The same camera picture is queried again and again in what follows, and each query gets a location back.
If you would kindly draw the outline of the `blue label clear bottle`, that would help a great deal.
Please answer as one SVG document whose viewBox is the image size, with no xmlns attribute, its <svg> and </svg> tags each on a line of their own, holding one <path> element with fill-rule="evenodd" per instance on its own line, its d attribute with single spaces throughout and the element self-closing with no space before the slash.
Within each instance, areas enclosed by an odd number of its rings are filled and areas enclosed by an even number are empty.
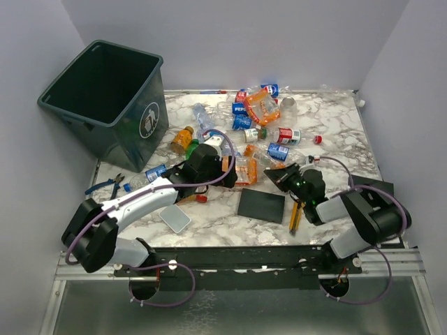
<svg viewBox="0 0 447 335">
<path fill-rule="evenodd" d="M 268 155 L 286 165 L 290 165 L 292 163 L 302 165 L 306 162 L 306 156 L 297 149 L 273 142 L 269 143 L 268 145 Z"/>
</svg>

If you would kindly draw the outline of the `large orange label bottle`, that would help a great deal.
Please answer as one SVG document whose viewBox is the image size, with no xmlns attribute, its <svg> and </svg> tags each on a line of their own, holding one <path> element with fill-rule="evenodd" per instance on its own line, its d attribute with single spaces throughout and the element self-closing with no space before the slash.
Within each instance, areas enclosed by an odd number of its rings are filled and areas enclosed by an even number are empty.
<svg viewBox="0 0 447 335">
<path fill-rule="evenodd" d="M 249 186 L 257 182 L 258 168 L 254 158 L 236 156 L 233 169 L 230 169 L 230 156 L 224 156 L 221 167 L 222 172 L 230 170 L 224 181 L 227 184 L 234 181 L 234 187 Z"/>
</svg>

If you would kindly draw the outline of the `red label clear bottle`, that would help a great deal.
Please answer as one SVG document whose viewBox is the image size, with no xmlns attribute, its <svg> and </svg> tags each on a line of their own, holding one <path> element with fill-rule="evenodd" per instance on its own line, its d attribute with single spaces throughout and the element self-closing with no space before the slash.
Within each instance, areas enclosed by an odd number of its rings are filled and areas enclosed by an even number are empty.
<svg viewBox="0 0 447 335">
<path fill-rule="evenodd" d="M 273 128 L 269 131 L 268 138 L 276 144 L 298 145 L 301 147 L 306 145 L 320 145 L 323 140 L 321 135 L 314 135 L 303 130 L 284 127 Z"/>
</svg>

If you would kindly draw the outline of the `crushed orange label bottle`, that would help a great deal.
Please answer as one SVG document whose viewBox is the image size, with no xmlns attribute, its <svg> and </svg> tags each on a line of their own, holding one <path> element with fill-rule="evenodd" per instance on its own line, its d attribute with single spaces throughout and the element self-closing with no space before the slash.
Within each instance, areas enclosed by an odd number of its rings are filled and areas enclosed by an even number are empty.
<svg viewBox="0 0 447 335">
<path fill-rule="evenodd" d="M 273 159 L 265 150 L 252 144 L 246 146 L 244 156 L 255 159 L 259 165 L 265 168 L 279 169 L 283 167 L 281 162 Z"/>
</svg>

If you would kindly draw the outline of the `red cap clear bottle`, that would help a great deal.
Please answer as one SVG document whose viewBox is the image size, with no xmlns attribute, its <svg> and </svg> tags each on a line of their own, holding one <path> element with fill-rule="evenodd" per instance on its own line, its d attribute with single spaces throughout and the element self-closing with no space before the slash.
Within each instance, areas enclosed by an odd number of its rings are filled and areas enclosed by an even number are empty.
<svg viewBox="0 0 447 335">
<path fill-rule="evenodd" d="M 180 201 L 181 203 L 189 203 L 189 202 L 198 202 L 198 203 L 206 203 L 207 196 L 206 195 L 190 195 L 189 197 Z"/>
</svg>

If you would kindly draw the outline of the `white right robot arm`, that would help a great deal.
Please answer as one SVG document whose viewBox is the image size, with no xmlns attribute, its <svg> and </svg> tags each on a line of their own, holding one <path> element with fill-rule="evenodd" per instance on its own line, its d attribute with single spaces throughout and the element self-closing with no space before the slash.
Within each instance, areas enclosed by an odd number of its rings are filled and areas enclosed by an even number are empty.
<svg viewBox="0 0 447 335">
<path fill-rule="evenodd" d="M 389 193 L 393 185 L 384 181 L 352 177 L 362 184 L 332 198 L 325 194 L 322 172 L 300 170 L 296 163 L 264 174 L 282 192 L 288 193 L 304 206 L 307 220 L 323 225 L 341 218 L 350 218 L 353 226 L 321 247 L 322 268 L 336 273 L 346 264 L 346 258 L 400 236 L 411 227 L 411 214 Z"/>
</svg>

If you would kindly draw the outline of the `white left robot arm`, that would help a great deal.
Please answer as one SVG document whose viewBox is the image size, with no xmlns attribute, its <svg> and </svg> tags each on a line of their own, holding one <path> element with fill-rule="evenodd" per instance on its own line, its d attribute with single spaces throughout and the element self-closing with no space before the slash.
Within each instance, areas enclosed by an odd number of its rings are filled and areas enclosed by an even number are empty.
<svg viewBox="0 0 447 335">
<path fill-rule="evenodd" d="M 232 188 L 236 180 L 235 155 L 221 157 L 214 147 L 200 144 L 189 159 L 136 191 L 102 203 L 85 200 L 61 237 L 67 247 L 66 264 L 79 264 L 93 273 L 114 262 L 147 275 L 154 267 L 154 251 L 142 239 L 120 239 L 119 234 L 153 211 L 194 195 L 200 187 Z"/>
</svg>

